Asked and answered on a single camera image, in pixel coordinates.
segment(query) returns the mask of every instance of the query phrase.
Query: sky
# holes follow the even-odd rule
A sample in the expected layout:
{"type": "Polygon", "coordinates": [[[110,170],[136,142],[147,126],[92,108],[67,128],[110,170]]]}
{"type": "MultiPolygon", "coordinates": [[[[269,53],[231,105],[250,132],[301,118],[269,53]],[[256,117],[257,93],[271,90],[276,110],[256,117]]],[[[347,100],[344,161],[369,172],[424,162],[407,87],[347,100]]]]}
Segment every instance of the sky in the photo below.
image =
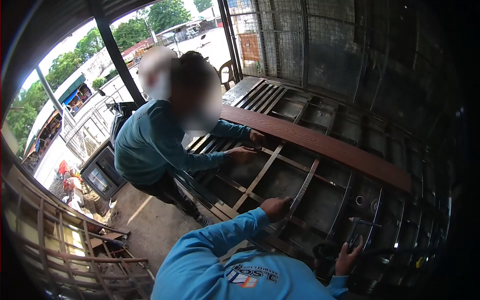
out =
{"type": "MultiPolygon", "coordinates": [[[[198,15],[198,11],[195,4],[193,3],[193,0],[183,0],[183,4],[185,9],[190,11],[190,13],[192,14],[192,17],[196,17],[198,15]]],[[[135,17],[135,12],[131,12],[119,18],[118,20],[114,21],[112,25],[113,27],[117,28],[120,23],[128,22],[129,19],[133,19],[134,17],[135,17]]],[[[52,65],[52,61],[62,53],[73,51],[77,43],[93,27],[96,27],[95,20],[91,20],[90,22],[86,23],[85,25],[83,25],[82,27],[74,31],[71,36],[67,37],[66,39],[58,43],[58,45],[56,45],[55,48],[53,48],[52,51],[50,51],[39,63],[40,70],[42,70],[42,73],[44,75],[47,75],[48,69],[52,65]]],[[[28,78],[25,80],[24,84],[22,85],[22,88],[28,89],[32,85],[32,83],[34,83],[37,80],[38,80],[38,75],[36,71],[33,70],[32,73],[30,73],[28,78]]]]}

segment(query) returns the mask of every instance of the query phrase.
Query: dark pants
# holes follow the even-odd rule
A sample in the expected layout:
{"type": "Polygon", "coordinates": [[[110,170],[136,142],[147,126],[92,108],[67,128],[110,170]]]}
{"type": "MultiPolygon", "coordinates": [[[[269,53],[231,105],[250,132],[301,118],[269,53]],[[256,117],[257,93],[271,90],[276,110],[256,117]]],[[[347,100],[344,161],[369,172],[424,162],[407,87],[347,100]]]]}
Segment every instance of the dark pants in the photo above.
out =
{"type": "Polygon", "coordinates": [[[178,206],[187,215],[192,216],[195,220],[200,215],[198,207],[193,203],[187,195],[177,185],[173,177],[165,172],[160,179],[153,184],[133,184],[132,185],[142,192],[155,196],[161,201],[178,206]]]}

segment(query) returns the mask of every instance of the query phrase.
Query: wood-grain board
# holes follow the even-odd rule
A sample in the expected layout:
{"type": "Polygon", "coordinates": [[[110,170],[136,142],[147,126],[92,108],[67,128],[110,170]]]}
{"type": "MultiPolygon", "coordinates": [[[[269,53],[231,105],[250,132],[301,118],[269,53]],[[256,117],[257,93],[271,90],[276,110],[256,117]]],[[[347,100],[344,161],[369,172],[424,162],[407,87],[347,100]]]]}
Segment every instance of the wood-grain board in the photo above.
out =
{"type": "Polygon", "coordinates": [[[408,193],[411,177],[370,153],[311,129],[250,110],[223,105],[222,119],[274,135],[347,165],[367,177],[387,183],[408,193]]]}

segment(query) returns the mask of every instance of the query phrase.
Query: teal long-sleeve shirt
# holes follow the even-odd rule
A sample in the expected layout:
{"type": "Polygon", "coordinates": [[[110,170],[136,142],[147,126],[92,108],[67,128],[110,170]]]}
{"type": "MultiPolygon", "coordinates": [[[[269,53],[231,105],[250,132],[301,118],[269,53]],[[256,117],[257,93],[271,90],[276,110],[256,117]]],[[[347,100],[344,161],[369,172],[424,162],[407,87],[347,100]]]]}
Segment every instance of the teal long-sleeve shirt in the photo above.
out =
{"type": "Polygon", "coordinates": [[[163,261],[152,299],[327,300],[347,291],[347,276],[333,276],[325,287],[306,264],[277,252],[239,252],[220,263],[220,256],[268,224],[256,208],[185,234],[163,261]]]}
{"type": "MultiPolygon", "coordinates": [[[[248,138],[250,128],[219,120],[211,134],[248,138]]],[[[224,152],[189,154],[181,145],[185,132],[178,126],[172,104],[151,100],[141,106],[120,129],[115,141],[115,169],[135,184],[153,184],[168,165],[184,171],[218,167],[224,152]]]]}

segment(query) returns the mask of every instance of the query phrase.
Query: concrete floor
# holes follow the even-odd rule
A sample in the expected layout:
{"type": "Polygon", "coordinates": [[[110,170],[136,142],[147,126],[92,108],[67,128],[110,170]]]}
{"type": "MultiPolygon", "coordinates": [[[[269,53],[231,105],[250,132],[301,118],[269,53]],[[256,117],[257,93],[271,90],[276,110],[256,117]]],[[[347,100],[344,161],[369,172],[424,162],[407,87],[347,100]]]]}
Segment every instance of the concrete floor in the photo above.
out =
{"type": "MultiPolygon", "coordinates": [[[[147,257],[153,274],[156,274],[163,260],[180,237],[199,229],[195,220],[171,204],[165,204],[155,197],[125,184],[115,195],[117,203],[111,223],[118,229],[132,232],[128,238],[128,249],[135,257],[147,257]]],[[[201,204],[200,212],[220,222],[201,204]]]]}

